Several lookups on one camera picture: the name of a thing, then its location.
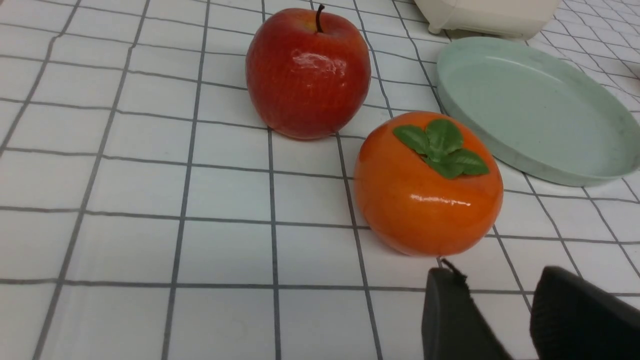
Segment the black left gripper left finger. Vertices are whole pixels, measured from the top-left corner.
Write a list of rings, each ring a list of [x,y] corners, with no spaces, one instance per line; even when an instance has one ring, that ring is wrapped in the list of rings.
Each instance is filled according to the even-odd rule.
[[[422,313],[425,360],[511,360],[450,260],[428,272]]]

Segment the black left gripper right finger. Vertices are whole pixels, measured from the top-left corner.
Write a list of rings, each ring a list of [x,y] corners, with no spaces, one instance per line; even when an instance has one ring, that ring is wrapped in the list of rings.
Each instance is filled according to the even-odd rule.
[[[541,360],[637,360],[640,312],[559,266],[535,287],[530,336]]]

